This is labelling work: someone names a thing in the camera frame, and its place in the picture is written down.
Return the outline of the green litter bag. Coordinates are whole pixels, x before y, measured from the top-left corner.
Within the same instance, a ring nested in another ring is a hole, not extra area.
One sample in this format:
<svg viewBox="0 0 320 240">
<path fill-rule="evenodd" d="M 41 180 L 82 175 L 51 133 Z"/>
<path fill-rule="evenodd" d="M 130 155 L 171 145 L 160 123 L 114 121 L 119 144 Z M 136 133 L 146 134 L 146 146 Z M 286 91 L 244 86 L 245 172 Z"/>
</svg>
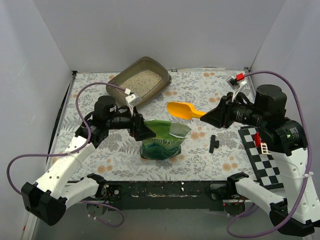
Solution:
<svg viewBox="0 0 320 240">
<path fill-rule="evenodd" d="M 167 120 L 147 120 L 144 122 L 155 137 L 142 141 L 140 157 L 147 160 L 166 160 L 179 155 L 181 144 L 191 133 L 186 124 Z"/>
</svg>

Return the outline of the orange plastic scoop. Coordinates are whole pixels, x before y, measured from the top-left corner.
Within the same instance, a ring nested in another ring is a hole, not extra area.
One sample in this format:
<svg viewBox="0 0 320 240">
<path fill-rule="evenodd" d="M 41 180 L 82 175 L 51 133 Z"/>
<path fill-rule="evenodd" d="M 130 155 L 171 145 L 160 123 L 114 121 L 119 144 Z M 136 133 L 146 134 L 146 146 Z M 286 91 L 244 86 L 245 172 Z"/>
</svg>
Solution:
<svg viewBox="0 0 320 240">
<path fill-rule="evenodd" d="M 167 103 L 166 107 L 172 116 L 185 120 L 200 119 L 206 114 L 206 112 L 197 110 L 193 104 L 188 102 L 171 101 Z"/>
</svg>

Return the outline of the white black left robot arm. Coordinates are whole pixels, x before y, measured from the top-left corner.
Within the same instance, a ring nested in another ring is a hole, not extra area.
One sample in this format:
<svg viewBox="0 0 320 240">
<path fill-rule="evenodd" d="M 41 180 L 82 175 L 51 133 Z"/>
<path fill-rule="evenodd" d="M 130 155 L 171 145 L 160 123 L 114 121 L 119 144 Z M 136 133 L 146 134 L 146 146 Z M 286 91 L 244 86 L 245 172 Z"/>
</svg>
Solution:
<svg viewBox="0 0 320 240">
<path fill-rule="evenodd" d="M 91 173 L 71 186 L 67 183 L 84 160 L 109 136 L 110 130 L 128 130 L 137 142 L 156 136 L 136 109 L 140 101 L 132 93 L 125 98 L 126 105 L 118 107 L 113 97 L 99 97 L 94 110 L 84 117 L 84 122 L 75 131 L 65 150 L 66 155 L 60 157 L 33 184 L 27 182 L 22 186 L 25 209 L 53 226 L 69 207 L 83 199 L 104 199 L 107 181 L 98 174 Z"/>
</svg>

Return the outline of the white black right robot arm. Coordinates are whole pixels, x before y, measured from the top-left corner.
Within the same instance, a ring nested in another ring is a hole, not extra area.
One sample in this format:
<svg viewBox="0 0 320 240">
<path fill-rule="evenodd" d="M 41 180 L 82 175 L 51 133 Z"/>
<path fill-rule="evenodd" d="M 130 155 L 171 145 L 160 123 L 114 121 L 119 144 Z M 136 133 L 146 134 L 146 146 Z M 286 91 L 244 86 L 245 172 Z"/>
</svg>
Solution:
<svg viewBox="0 0 320 240">
<path fill-rule="evenodd" d="M 286 196 L 272 193 L 243 172 L 227 178 L 227 195 L 250 199 L 269 215 L 281 234 L 305 237 L 320 225 L 320 201 L 310 172 L 307 133 L 300 122 L 286 117 L 286 102 L 280 87 L 264 84 L 256 89 L 254 102 L 230 92 L 200 120 L 216 128 L 233 123 L 257 128 L 279 169 Z"/>
</svg>

